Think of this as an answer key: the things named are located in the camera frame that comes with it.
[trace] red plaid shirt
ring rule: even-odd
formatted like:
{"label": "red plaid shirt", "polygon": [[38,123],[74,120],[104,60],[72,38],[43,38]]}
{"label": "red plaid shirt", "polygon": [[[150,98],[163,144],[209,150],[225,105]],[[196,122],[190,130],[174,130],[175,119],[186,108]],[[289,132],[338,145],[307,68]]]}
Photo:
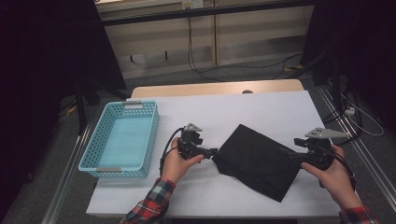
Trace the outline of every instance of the red plaid shirt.
{"label": "red plaid shirt", "polygon": [[[146,198],[137,204],[120,222],[120,224],[132,223],[156,223],[161,212],[166,209],[169,199],[176,185],[169,180],[158,178]],[[378,224],[379,222],[367,207],[357,207],[341,210],[341,223],[344,224]]]}

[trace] black cloth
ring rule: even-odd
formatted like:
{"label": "black cloth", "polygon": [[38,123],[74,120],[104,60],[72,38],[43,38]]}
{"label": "black cloth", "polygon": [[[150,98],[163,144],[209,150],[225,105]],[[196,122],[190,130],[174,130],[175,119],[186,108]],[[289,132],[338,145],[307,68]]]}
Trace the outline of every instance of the black cloth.
{"label": "black cloth", "polygon": [[282,202],[300,167],[278,142],[240,124],[213,157],[219,172]]}

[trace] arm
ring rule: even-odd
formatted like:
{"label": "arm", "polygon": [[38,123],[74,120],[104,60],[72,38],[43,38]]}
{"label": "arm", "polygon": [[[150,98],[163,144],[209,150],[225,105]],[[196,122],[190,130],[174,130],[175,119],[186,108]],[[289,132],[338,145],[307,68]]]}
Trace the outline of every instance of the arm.
{"label": "arm", "polygon": [[[336,153],[344,157],[344,150],[332,146]],[[332,198],[341,208],[339,213],[343,223],[378,223],[368,208],[364,207],[361,200],[353,190],[347,169],[337,160],[325,171],[303,162],[302,167],[311,175],[317,177]]]}
{"label": "arm", "polygon": [[143,223],[160,219],[166,212],[170,197],[176,187],[178,180],[183,177],[190,167],[200,162],[204,156],[199,155],[190,160],[183,160],[177,149],[177,140],[172,141],[174,148],[166,156],[163,165],[163,175],[155,181],[154,186],[146,196],[131,210],[120,222],[120,224]]}

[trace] hand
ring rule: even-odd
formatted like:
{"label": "hand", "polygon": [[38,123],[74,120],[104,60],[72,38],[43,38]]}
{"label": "hand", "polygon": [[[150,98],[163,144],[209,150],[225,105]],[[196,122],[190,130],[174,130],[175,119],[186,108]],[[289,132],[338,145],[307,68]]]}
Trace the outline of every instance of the hand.
{"label": "hand", "polygon": [[[335,145],[332,145],[332,148],[344,158],[343,149]],[[325,171],[319,170],[317,167],[306,162],[302,163],[302,167],[320,180],[324,188],[330,192],[332,198],[338,203],[341,209],[362,206],[361,200],[359,200],[350,184],[347,169],[338,160],[333,160],[332,165]]]}
{"label": "hand", "polygon": [[166,156],[165,163],[163,164],[162,175],[162,178],[168,179],[175,184],[181,177],[183,177],[183,175],[187,173],[190,167],[204,159],[204,155],[198,155],[185,161],[179,155],[177,141],[178,137],[174,138],[172,141],[171,148],[175,147],[175,149],[172,149]]}

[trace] blue plastic basket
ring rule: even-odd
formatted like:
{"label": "blue plastic basket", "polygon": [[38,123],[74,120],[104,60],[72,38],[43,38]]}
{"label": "blue plastic basket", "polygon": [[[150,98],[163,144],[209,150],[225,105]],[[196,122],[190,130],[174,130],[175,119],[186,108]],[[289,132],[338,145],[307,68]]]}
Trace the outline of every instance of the blue plastic basket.
{"label": "blue plastic basket", "polygon": [[159,118],[155,101],[107,104],[78,169],[95,177],[147,177]]}

